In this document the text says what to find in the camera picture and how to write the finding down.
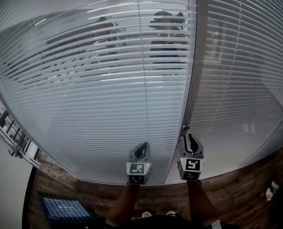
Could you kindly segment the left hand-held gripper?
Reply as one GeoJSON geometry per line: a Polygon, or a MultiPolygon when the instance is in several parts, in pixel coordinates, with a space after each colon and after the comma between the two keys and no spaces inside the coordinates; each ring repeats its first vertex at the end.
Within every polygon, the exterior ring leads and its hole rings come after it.
{"type": "Polygon", "coordinates": [[[130,185],[145,185],[152,172],[151,150],[148,142],[135,146],[129,153],[126,174],[130,185]]]}

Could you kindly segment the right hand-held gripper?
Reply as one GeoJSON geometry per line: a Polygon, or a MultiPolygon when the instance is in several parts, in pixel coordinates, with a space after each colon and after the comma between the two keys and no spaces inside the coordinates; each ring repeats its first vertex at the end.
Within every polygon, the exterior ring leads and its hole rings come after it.
{"type": "Polygon", "coordinates": [[[178,170],[181,180],[197,181],[203,168],[203,145],[192,134],[189,134],[189,141],[194,158],[187,158],[186,136],[182,135],[179,140],[180,158],[178,159],[178,170]]]}

